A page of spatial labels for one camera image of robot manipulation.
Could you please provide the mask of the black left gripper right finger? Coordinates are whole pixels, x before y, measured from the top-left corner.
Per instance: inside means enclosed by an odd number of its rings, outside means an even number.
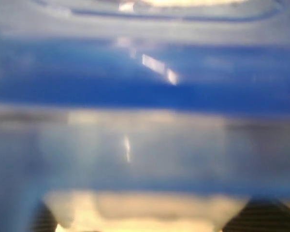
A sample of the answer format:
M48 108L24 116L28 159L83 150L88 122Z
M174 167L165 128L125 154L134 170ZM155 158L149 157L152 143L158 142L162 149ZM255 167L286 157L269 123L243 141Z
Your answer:
M252 199L223 228L223 232L290 232L290 204Z

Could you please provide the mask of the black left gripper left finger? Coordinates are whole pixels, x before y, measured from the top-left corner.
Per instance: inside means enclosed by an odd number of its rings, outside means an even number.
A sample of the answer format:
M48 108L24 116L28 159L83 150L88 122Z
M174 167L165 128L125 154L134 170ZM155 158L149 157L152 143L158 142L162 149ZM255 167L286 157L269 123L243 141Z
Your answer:
M55 232L57 221L50 209L43 202L39 202L31 220L32 232Z

